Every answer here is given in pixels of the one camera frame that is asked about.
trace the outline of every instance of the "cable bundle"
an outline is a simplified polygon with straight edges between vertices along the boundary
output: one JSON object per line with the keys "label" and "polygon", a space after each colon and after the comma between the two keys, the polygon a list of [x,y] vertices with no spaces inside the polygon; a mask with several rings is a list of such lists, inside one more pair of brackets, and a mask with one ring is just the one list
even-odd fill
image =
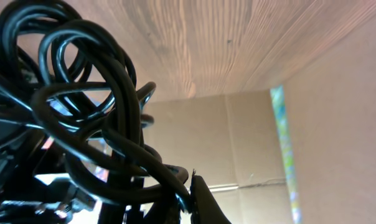
{"label": "cable bundle", "polygon": [[[38,64],[17,46],[17,37],[24,34],[45,34]],[[63,59],[68,44],[78,49],[69,67]],[[54,74],[47,65],[48,51]],[[92,66],[105,82],[88,82]],[[163,164],[160,155],[144,144],[142,128],[153,119],[142,114],[142,108],[155,87],[147,83],[136,90],[136,73],[126,52],[104,28],[83,20],[63,1],[14,1],[0,14],[0,95],[9,100],[7,106],[20,106],[29,114],[0,113],[0,122],[20,126],[0,140],[0,150],[29,129],[39,128],[64,150],[70,178],[103,202],[124,207],[177,195],[183,208],[190,211],[190,195],[183,185],[187,171]],[[111,93],[96,106],[83,91],[97,90]],[[53,109],[52,101],[71,115]],[[87,140],[92,136],[103,137],[118,156],[90,146]],[[102,182],[82,161],[108,169],[126,185]],[[142,178],[149,175],[159,185],[143,188]]]}

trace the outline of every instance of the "wooden ceiling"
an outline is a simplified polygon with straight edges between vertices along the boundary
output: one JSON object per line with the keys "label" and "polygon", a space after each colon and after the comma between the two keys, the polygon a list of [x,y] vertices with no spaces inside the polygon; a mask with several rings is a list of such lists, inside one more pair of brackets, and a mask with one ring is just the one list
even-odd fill
{"label": "wooden ceiling", "polygon": [[67,2],[114,35],[139,85],[157,83],[155,101],[271,88],[376,13],[376,0]]}

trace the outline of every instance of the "tangled cable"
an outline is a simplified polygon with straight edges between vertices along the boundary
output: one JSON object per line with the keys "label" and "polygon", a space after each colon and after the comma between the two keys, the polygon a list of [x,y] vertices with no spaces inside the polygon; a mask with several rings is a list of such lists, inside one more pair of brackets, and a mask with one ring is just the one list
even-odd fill
{"label": "tangled cable", "polygon": [[[18,35],[45,34],[39,46],[38,64],[17,46]],[[64,61],[68,44],[78,53],[67,67]],[[54,74],[47,65],[50,48]],[[105,82],[88,82],[92,66]],[[0,122],[20,125],[1,139],[0,150],[40,128],[65,151],[65,167],[70,178],[83,190],[103,202],[132,205],[159,201],[165,195],[177,195],[190,211],[190,195],[183,183],[184,168],[165,165],[160,155],[144,144],[142,128],[153,122],[142,114],[144,104],[155,90],[150,82],[136,90],[133,63],[116,40],[101,26],[83,20],[63,1],[14,1],[0,14],[0,95],[9,99],[29,116],[0,112]],[[110,90],[106,100],[95,105],[83,91]],[[51,107],[56,101],[70,115]],[[87,143],[101,136],[120,155],[113,159]],[[122,174],[134,189],[120,189],[91,174],[82,161]],[[143,188],[141,178],[154,177],[159,185]]]}

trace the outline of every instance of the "cardboard wall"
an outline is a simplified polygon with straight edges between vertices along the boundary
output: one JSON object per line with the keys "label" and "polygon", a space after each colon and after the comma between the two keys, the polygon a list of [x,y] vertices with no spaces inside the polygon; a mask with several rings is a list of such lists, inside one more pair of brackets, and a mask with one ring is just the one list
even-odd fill
{"label": "cardboard wall", "polygon": [[376,16],[284,90],[303,223],[376,224]]}
{"label": "cardboard wall", "polygon": [[[154,126],[144,130],[145,143],[164,163],[195,169],[211,187],[284,179],[268,91],[149,103],[145,113],[155,117]],[[293,222],[285,185],[214,196],[232,223]],[[183,216],[182,223],[190,223],[189,216]]]}

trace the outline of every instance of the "wood grain surface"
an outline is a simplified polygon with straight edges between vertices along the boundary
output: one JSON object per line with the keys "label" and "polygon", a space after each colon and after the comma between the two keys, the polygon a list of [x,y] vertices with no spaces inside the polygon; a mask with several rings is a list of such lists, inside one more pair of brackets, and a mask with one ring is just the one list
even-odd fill
{"label": "wood grain surface", "polygon": [[303,223],[376,224],[376,16],[284,92]]}
{"label": "wood grain surface", "polygon": [[[115,36],[139,85],[158,84],[154,101],[271,88],[376,12],[376,0],[67,2]],[[35,56],[38,40],[20,43]]]}

